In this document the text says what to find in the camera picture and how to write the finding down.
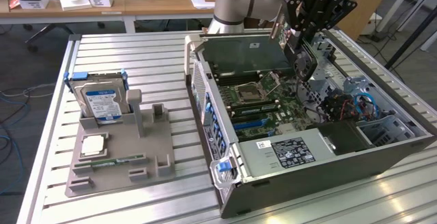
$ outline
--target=warning label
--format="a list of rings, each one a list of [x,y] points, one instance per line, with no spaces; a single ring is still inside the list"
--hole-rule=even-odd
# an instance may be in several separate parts
[[[272,143],[272,147],[281,165],[287,169],[316,161],[301,137]]]

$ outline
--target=sticker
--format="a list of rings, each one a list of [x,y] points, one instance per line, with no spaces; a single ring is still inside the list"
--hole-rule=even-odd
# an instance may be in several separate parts
[[[109,167],[109,166],[114,166],[116,163],[105,163],[105,164],[97,164],[97,165],[93,165],[94,168],[100,168],[100,167]]]
[[[122,12],[102,12],[102,14],[122,14]]]
[[[132,159],[117,159],[116,161],[118,163],[126,163],[126,162],[132,161]]]
[[[244,110],[241,113],[248,114],[248,113],[257,113],[257,112],[260,112],[260,109]]]
[[[120,104],[114,101],[117,97],[114,90],[92,91],[86,93],[86,96],[96,118],[102,121],[121,118],[122,110]]]
[[[315,156],[303,137],[272,143],[275,153],[284,168],[315,162]]]
[[[272,147],[272,142],[271,141],[259,141],[257,146],[259,146],[259,149]]]
[[[251,49],[257,49],[257,48],[260,48],[260,43],[252,43],[252,44],[249,45],[249,48],[251,48]]]
[[[265,105],[261,110],[272,110],[276,108],[276,104],[275,105]]]

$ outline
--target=paper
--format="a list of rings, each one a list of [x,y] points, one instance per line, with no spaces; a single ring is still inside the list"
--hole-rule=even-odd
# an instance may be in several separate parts
[[[192,2],[197,9],[212,9],[216,7],[216,2],[209,3],[205,0],[192,0]]]

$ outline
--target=ventilation grille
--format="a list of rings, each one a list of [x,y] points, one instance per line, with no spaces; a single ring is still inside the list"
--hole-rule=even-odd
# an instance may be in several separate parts
[[[201,75],[200,65],[194,65],[194,96],[197,97],[198,104],[201,105],[201,111],[204,111],[205,106],[205,83]]]

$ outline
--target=hard drive label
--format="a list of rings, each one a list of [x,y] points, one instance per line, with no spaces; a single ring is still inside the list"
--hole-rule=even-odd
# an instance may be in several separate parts
[[[92,91],[86,95],[96,118],[104,121],[121,118],[121,106],[114,101],[117,97],[116,90]]]
[[[272,143],[275,153],[284,168],[315,162],[315,156],[303,137]]]

